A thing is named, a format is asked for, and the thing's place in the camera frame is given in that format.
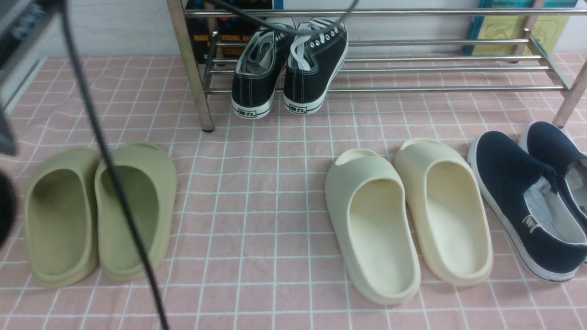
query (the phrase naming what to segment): electrical cord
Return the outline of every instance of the electrical cord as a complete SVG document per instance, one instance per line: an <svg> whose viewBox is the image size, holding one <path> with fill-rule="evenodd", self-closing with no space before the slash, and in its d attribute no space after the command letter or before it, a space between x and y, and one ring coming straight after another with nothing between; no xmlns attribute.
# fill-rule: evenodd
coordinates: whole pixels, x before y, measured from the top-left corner
<svg viewBox="0 0 587 330"><path fill-rule="evenodd" d="M73 73L77 78L77 84L79 85L79 90L82 93L82 99L86 106L87 116L90 119L90 124L92 125L92 129L94 130L94 134L96 135L96 141L98 143L98 146L100 147L100 152L102 153L102 158L104 158L104 162L106 163L108 173L110 174L114 191L116 192L116 196L118 197L120 205L122 206L122 210L126 217L126 222L129 225L130 234L133 237L133 241L137 247L139 257L145 269L145 273L147 274L147 278L149 279L149 284L151 285L153 298L155 300L155 305L157 307L157 313L159 314L159 320L161 321L161 327L163 330L169 330L167 316L165 314L163 303L161 301L161 294L159 293L159 290L157 288L157 279L155 278L153 268L149 263L149 256L144 247L144 244L141 241L141 237L139 235L139 231L137 230L136 223L134 222L133 213L130 209L128 198L124 193L122 183L120 182L120 177L114 166L114 162L112 161L112 155L110 154L110 150L108 149L108 145L106 144L106 140L104 139L102 129L100 128L100 121L98 120L96 108L94 107L94 103L92 101L92 95L90 94L90 89L88 88L87 81L83 73L82 64L79 60L79 56L77 55L75 42L73 41L73 36L71 33L71 27L69 25L67 0L61 1L60 11L62 15L61 21L63 34L65 36L65 44L68 50L69 59L72 63Z"/></svg>
<svg viewBox="0 0 587 330"><path fill-rule="evenodd" d="M276 32L287 33L290 35L298 35L298 36L306 36L306 35L317 35L320 33L325 33L326 30L344 22L352 13L352 11L356 8L357 4L360 0L353 0L351 6L345 11L345 13L338 18L334 23L329 25L326 28L320 30L289 30L285 28L281 28L279 26L275 26L270 23L266 23L260 18L252 16L245 11L232 6L222 0L204 0L208 1L214 5L218 5L226 9L229 12L232 12L236 16L240 18L246 19L254 24L264 26L266 28L272 29ZM147 275L147 279L149 280L149 284L151 286L151 291L153 293L153 299L155 300L155 306L157 308L157 313L159 315L159 320L161 322L162 330L169 330L169 324L167 322L167 315L165 314L165 309L163 307L163 302L161 300L161 294L159 293L158 286L157 286L157 278L154 275L153 267L149 262L149 255L144 247L144 244L141 240L139 235L139 231L136 227L136 223L134 222L133 214L130 209L129 201L124 193L124 188L120 181L120 177L112 160L112 155L110 154L110 150L108 149L108 145L106 144L106 140L104 139L104 134L102 133L102 129L100 128L100 121L96 114L96 108L94 107L94 103L92 100L92 95L90 94L90 89L87 85L87 80L83 73L82 64L79 60L79 55L77 54L77 50L75 47L75 42L73 40L71 27L70 27L70 20L69 20L69 13L68 13L68 0L61 0L60 2L60 11L62 15L62 29L63 35L65 36L65 44L67 47L69 59L71 60L73 73L76 76L77 83L79 85L80 93L82 94L82 99L86 106L87 116L90 120L90 125L96 135L96 141L98 143L100 152L102 153L102 157L104 162L106 163L106 168L108 169L108 173L110 174L110 178L112 180L112 184L114 187L114 191L116 192L116 196L120 201L120 205L124 212L124 216L126 218L127 225L129 226L130 234L133 238L135 246L137 248L137 252L139 254L139 258L141 263L143 264L145 273Z"/></svg>
<svg viewBox="0 0 587 330"><path fill-rule="evenodd" d="M346 21L346 19L349 16L351 16L352 12L355 10L355 8L359 4L360 0L353 0L352 4L348 7L347 10L345 10L345 13L342 14L342 16L340 16L336 21L334 21L334 23L332 23L329 26L327 26L323 29L320 29L320 30L290 30L287 28L282 28L280 26L267 23L263 19L260 19L256 16L253 16L253 15L249 14L248 12L225 2L224 0L204 0L204 1L209 2L211 4L214 4L216 6L219 6L221 8L224 8L226 11L229 11L242 19L246 19L247 21L254 23L256 25L264 26L264 27L271 29L275 32L285 33L288 35L306 36L306 35L318 35L320 33L325 33L326 31L328 31L328 30L332 29L333 27L339 25L340 23L343 23L344 21Z"/></svg>

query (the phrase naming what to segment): cream slide sandal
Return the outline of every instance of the cream slide sandal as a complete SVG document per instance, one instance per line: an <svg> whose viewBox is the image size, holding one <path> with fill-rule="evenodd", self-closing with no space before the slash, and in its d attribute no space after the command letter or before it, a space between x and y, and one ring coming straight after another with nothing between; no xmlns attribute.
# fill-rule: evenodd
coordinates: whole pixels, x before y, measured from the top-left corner
<svg viewBox="0 0 587 330"><path fill-rule="evenodd" d="M493 251L469 165L452 148L429 139L405 142L395 164L430 270L453 285L484 281L493 267Z"/></svg>
<svg viewBox="0 0 587 330"><path fill-rule="evenodd" d="M133 143L112 151L134 221L153 269L163 262L171 234L177 172L154 144ZM104 162L95 177L100 265L108 277L130 281L144 276L126 217Z"/></svg>
<svg viewBox="0 0 587 330"><path fill-rule="evenodd" d="M402 180L371 150L341 154L326 175L326 205L350 280L379 304L399 304L420 287Z"/></svg>
<svg viewBox="0 0 587 330"><path fill-rule="evenodd" d="M66 150L44 162L25 197L26 247L35 281L66 287L98 264L94 174L100 158Z"/></svg>

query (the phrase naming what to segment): yellow book cover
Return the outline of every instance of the yellow book cover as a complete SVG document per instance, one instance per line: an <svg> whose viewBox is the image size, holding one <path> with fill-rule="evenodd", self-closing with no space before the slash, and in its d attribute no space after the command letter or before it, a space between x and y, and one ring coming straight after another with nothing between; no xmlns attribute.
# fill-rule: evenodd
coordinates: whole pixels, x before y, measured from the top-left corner
<svg viewBox="0 0 587 330"><path fill-rule="evenodd" d="M546 52L551 53L568 21L568 16L539 17L532 34ZM483 20L478 39L516 39L523 25L523 16L487 16ZM510 55L513 50L514 46L475 46L473 55Z"/></svg>

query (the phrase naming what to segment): floor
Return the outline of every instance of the floor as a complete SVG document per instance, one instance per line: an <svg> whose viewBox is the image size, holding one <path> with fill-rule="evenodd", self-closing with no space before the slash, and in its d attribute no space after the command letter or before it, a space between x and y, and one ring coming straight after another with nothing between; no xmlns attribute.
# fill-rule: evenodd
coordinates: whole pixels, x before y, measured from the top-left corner
<svg viewBox="0 0 587 330"><path fill-rule="evenodd" d="M587 54L554 56L572 77ZM332 95L315 115L290 115L280 100L266 118L230 113L211 96L216 130L202 133L179 57L88 58L97 109L112 147L149 141L178 171L171 243L157 278L172 329L585 329L587 268L562 285L530 277L488 212L490 279L455 288L420 258L420 292L396 306L365 300L348 281L326 212L332 160L354 147L393 161L408 138L431 137L466 154L487 130L512 138L552 120L556 93ZM523 85L546 76L509 74L338 76L336 86ZM215 78L227 86L230 77ZM95 148L68 63L48 59L12 113L20 155L0 160L22 195L38 165L73 146ZM587 151L587 97L565 131ZM27 263L22 216L0 251L0 328L158 327L145 280L114 282L96 269L58 291L39 288Z"/></svg>

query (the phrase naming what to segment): black sneaker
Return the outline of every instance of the black sneaker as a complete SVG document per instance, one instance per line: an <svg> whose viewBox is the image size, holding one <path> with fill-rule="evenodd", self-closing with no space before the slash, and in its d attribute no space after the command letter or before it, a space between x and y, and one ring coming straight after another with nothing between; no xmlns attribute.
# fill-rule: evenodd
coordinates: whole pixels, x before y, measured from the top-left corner
<svg viewBox="0 0 587 330"><path fill-rule="evenodd" d="M500 132L487 132L468 155L481 194L530 273L570 280L587 256L587 238L558 193L556 171Z"/></svg>
<svg viewBox="0 0 587 330"><path fill-rule="evenodd" d="M587 229L587 156L553 124L531 123L520 137L519 146L530 156L552 166L556 184L569 211Z"/></svg>
<svg viewBox="0 0 587 330"><path fill-rule="evenodd" d="M293 19L267 22L295 29ZM275 84L289 56L293 37L261 28L255 32L234 69L232 110L246 119L265 117L275 97Z"/></svg>
<svg viewBox="0 0 587 330"><path fill-rule="evenodd" d="M326 28L333 22L313 19L301 23L298 30ZM316 36L297 36L285 71L284 102L298 115L309 115L320 109L332 79L345 62L349 38L344 24Z"/></svg>

